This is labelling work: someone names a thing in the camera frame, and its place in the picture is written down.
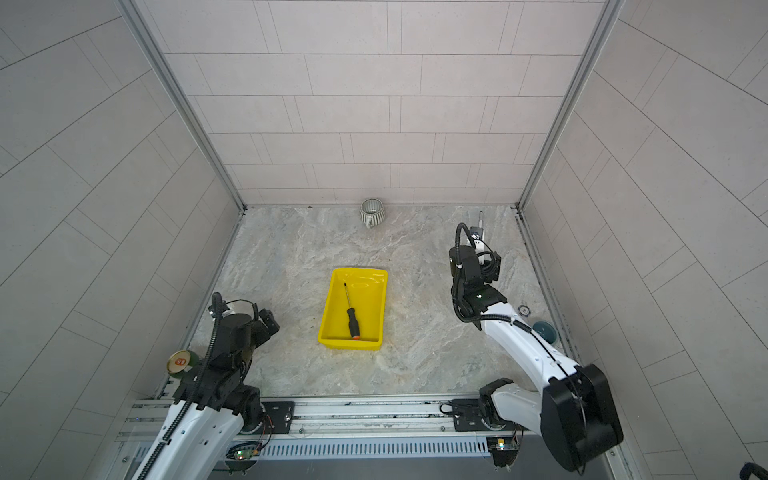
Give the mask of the orange black handled screwdriver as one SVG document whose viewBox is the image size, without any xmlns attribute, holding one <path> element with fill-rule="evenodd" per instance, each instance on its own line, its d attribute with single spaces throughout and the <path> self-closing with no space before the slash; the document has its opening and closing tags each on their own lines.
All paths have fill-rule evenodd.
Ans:
<svg viewBox="0 0 768 480">
<path fill-rule="evenodd" d="M 348 306 L 347 316 L 348 316 L 348 327 L 350 331 L 350 336 L 353 340 L 359 340 L 361 338 L 360 326 L 356 317 L 355 308 L 352 306 L 350 291 L 346 283 L 344 283 L 344 292 L 345 292 L 347 306 Z"/>
</svg>

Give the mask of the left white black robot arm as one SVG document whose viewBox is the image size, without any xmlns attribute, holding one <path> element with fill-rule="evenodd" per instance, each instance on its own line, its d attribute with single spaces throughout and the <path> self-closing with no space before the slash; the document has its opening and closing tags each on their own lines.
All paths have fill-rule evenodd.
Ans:
<svg viewBox="0 0 768 480">
<path fill-rule="evenodd" d="M 275 424 L 260 390 L 247 385 L 256 348 L 279 332 L 273 313 L 252 301 L 236 312 L 211 296 L 211 338 L 202 360 L 184 373 L 174 403 L 135 479 L 206 479 L 225 457 L 242 461 L 269 443 Z"/>
</svg>

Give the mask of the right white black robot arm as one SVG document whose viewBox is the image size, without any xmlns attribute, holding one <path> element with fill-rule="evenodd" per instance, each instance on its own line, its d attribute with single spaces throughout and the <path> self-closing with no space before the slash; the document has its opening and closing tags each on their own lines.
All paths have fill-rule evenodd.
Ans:
<svg viewBox="0 0 768 480">
<path fill-rule="evenodd" d="M 491 443 L 491 456 L 500 467 L 514 463 L 527 431 L 540 436 L 569 472 L 583 472 L 589 461 L 620 445 L 624 432 L 606 375 L 558 351 L 493 287 L 502 259 L 479 228 L 457 225 L 449 262 L 458 320 L 498 343 L 535 386 L 528 391 L 508 378 L 494 380 L 480 389 L 475 402 L 449 402 L 449 415 L 457 423 L 513 432 Z"/>
</svg>

